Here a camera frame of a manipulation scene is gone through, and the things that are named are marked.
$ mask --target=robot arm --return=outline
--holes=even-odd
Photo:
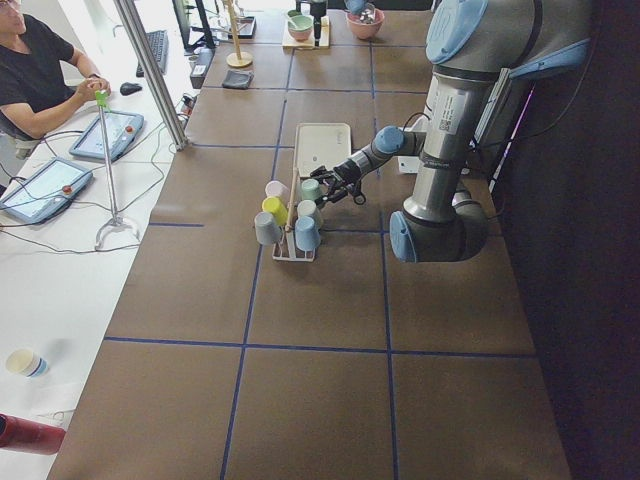
[[[361,0],[348,2],[359,8]],[[588,0],[444,0],[427,35],[434,64],[422,135],[387,127],[332,172],[324,201],[351,194],[363,203],[363,176],[395,155],[417,155],[411,197],[391,216],[394,254],[409,262],[458,261],[486,241],[487,219],[460,182],[470,142],[500,70],[541,78],[579,65],[586,56]]]

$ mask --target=yellow cup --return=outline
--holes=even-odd
[[[284,226],[287,223],[287,207],[284,206],[280,197],[267,197],[262,201],[262,211],[269,212],[276,219],[276,224],[279,227]]]

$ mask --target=tablet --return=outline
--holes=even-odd
[[[91,170],[55,157],[0,200],[0,209],[24,223],[43,223],[68,207],[92,178]]]
[[[124,154],[127,147],[136,138],[144,124],[144,117],[137,113],[111,110],[105,112],[105,124],[109,140],[109,154],[113,162]],[[94,118],[86,130],[82,132],[80,138],[69,149],[69,153],[78,157],[104,160],[100,115]]]

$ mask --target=red can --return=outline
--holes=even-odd
[[[65,430],[0,413],[0,448],[53,455],[60,450]]]

